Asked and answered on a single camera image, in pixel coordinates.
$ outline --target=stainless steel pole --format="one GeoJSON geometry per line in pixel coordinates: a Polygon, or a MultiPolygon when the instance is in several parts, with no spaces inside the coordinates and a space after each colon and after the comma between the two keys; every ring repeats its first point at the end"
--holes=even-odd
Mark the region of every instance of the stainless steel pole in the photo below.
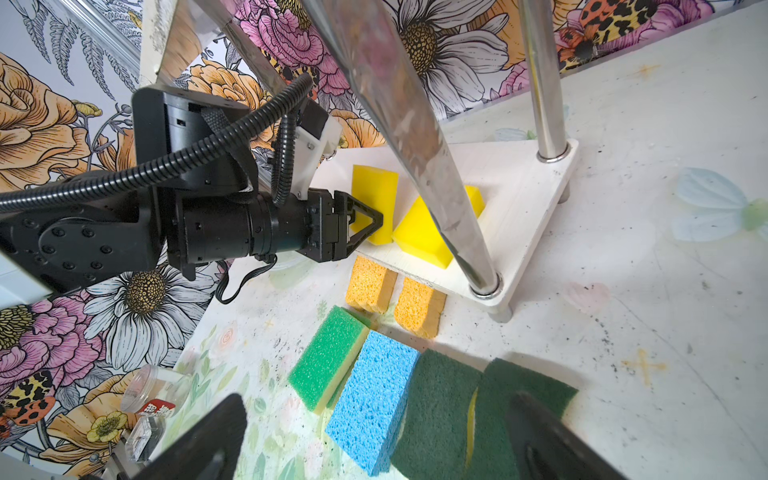
{"type": "Polygon", "coordinates": [[[476,295],[501,277],[419,77],[381,0],[304,0],[358,99],[408,171],[476,295]]]}
{"type": "Polygon", "coordinates": [[[546,163],[561,160],[568,150],[551,6],[549,0],[520,0],[520,22],[531,82],[538,157],[546,163]]]}

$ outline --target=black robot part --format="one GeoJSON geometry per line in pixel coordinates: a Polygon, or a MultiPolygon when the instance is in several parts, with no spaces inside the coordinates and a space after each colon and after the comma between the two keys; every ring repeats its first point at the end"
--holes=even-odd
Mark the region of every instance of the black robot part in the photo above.
{"type": "MultiPolygon", "coordinates": [[[[308,90],[311,81],[304,83],[308,90]]],[[[305,118],[318,112],[301,108],[305,98],[306,93],[282,109],[269,110],[274,119],[261,118],[274,122],[294,111],[299,125],[320,122],[305,118]]],[[[163,85],[140,89],[132,104],[137,164],[152,163],[157,172],[166,168],[158,158],[179,151],[191,151],[192,158],[197,145],[222,137],[233,124],[258,112],[163,85]]],[[[258,166],[247,141],[233,141],[205,155],[208,163],[151,187],[6,214],[0,218],[0,248],[60,295],[125,271],[152,270],[165,240],[169,264],[193,280],[196,266],[251,255],[265,259],[296,250],[317,262],[341,260],[382,225],[380,212],[339,191],[334,197],[327,190],[310,189],[307,200],[288,194],[276,206],[270,192],[257,191],[258,166]],[[349,224],[356,214],[371,217],[372,223],[350,238],[349,224]]],[[[92,171],[61,184],[98,184],[113,175],[92,171]]],[[[82,190],[73,187],[66,190],[82,190]]],[[[38,205],[35,199],[31,202],[38,205]]]]}

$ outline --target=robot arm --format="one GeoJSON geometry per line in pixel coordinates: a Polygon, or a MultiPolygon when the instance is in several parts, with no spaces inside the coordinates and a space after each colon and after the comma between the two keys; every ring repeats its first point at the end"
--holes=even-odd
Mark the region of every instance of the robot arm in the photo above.
{"type": "MultiPolygon", "coordinates": [[[[237,102],[159,84],[137,91],[132,103],[139,167],[193,147],[250,114],[237,102]]],[[[259,191],[250,146],[233,142],[209,163],[150,187],[7,214],[0,218],[0,248],[29,281],[54,295],[125,271],[152,270],[164,241],[169,264],[190,280],[196,266],[238,257],[272,260],[295,250],[316,262],[347,258],[378,230],[382,214],[344,192],[309,188],[321,158],[338,144],[340,128],[308,100],[291,115],[296,132],[285,140],[285,151],[278,147],[272,164],[273,176],[288,179],[283,189],[290,193],[284,191],[279,201],[276,192],[259,191]],[[293,155],[286,152],[291,146],[293,155]],[[373,222],[350,236],[358,214],[373,222]]],[[[93,171],[66,181],[86,184],[110,174],[93,171]]],[[[10,297],[9,305],[36,300],[10,297]]]]}

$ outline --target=blue sponge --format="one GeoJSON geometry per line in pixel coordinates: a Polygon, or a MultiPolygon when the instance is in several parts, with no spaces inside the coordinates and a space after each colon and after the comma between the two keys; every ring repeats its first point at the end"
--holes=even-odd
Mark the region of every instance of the blue sponge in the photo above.
{"type": "Polygon", "coordinates": [[[411,347],[371,332],[326,427],[370,476],[389,470],[418,358],[411,347]]]}

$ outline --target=dark green scouring pad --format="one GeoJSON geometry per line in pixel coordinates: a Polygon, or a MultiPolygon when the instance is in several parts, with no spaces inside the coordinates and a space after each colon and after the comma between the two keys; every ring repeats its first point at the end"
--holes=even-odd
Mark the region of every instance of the dark green scouring pad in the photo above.
{"type": "Polygon", "coordinates": [[[562,417],[568,403],[576,395],[572,386],[495,359],[485,368],[475,405],[475,448],[466,480],[517,480],[515,454],[509,443],[504,420],[509,399],[515,392],[525,391],[543,403],[557,417],[562,417]]]}
{"type": "Polygon", "coordinates": [[[392,464],[409,480],[459,480],[467,452],[467,412],[481,373],[434,350],[411,377],[406,425],[392,464]]]}

